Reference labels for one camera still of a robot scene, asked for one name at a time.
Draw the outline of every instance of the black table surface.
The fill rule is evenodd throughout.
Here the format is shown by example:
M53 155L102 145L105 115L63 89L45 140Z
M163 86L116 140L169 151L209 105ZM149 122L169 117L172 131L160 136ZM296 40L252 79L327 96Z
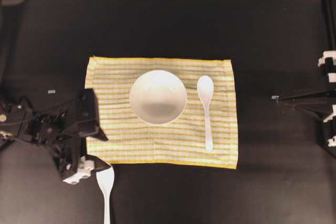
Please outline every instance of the black table surface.
M36 109L82 89L92 55L232 60L237 170L115 165L116 224L335 223L319 122L270 99L319 77L321 0L28 0L3 14L16 29L5 88ZM45 149L14 143L0 153L0 223L103 223L103 197L95 176L63 183Z

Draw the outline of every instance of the plastic spoon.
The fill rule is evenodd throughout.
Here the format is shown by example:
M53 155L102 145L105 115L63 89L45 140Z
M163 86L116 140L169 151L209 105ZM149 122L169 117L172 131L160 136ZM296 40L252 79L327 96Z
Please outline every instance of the plastic spoon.
M110 194L114 183L114 170L111 166L96 173L97 182L104 195L104 224L110 224Z
M201 76L197 83L198 97L204 108L205 116L205 149L211 151L213 149L209 105L214 93L214 82L209 76Z

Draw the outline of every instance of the white bowl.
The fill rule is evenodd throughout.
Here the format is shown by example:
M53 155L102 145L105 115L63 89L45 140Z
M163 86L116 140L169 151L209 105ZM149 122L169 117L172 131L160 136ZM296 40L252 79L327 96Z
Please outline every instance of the white bowl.
M177 119L187 103L187 92L182 81L164 70L153 70L141 75L130 92L130 104L144 122L167 124Z

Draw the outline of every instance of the spoon handle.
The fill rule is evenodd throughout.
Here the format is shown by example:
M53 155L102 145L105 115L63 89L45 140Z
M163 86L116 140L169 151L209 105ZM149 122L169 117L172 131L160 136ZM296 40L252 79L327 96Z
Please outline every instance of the spoon handle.
M209 107L204 108L205 115L205 149L209 152L213 149Z
M110 223L110 197L108 197L107 195L104 195L104 224L111 224Z

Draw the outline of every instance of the yellow striped placemat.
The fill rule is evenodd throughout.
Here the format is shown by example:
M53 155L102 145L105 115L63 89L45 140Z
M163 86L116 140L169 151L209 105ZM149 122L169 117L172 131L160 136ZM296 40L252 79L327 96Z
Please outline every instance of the yellow striped placemat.
M178 76L187 90L183 114L165 126L142 122L132 111L133 82L154 69ZM214 149L205 150L204 111L197 94L202 75L214 81L210 118ZM91 57L86 88L99 103L100 125L109 141L87 138L88 154L111 164L171 163L235 169L238 161L238 125L235 81L230 60Z

